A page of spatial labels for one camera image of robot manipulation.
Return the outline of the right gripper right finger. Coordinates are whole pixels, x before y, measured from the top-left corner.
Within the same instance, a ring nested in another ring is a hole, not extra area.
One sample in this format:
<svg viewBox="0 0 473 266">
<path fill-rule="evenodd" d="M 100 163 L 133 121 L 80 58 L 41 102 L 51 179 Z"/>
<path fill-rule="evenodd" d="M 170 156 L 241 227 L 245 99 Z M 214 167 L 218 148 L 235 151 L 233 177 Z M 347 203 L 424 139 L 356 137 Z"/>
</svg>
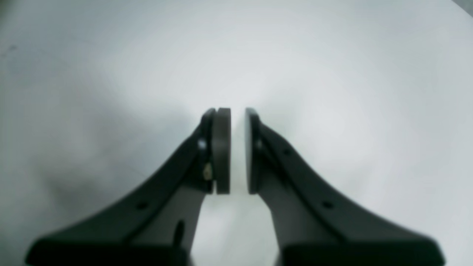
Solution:
<svg viewBox="0 0 473 266">
<path fill-rule="evenodd" d="M 278 266 L 444 266 L 434 239 L 370 212 L 320 177 L 253 108 L 245 110 L 247 187 L 270 210 Z"/>
</svg>

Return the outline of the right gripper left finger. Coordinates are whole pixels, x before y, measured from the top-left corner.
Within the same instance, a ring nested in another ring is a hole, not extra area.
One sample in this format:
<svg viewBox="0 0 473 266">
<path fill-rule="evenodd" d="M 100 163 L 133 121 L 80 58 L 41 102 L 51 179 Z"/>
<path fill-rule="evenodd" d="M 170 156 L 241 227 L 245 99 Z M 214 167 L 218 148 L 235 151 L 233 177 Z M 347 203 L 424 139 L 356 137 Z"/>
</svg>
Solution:
<svg viewBox="0 0 473 266">
<path fill-rule="evenodd" d="M 206 195 L 230 193 L 231 110 L 210 108 L 194 132 L 134 191 L 41 237 L 28 266 L 190 266 Z"/>
</svg>

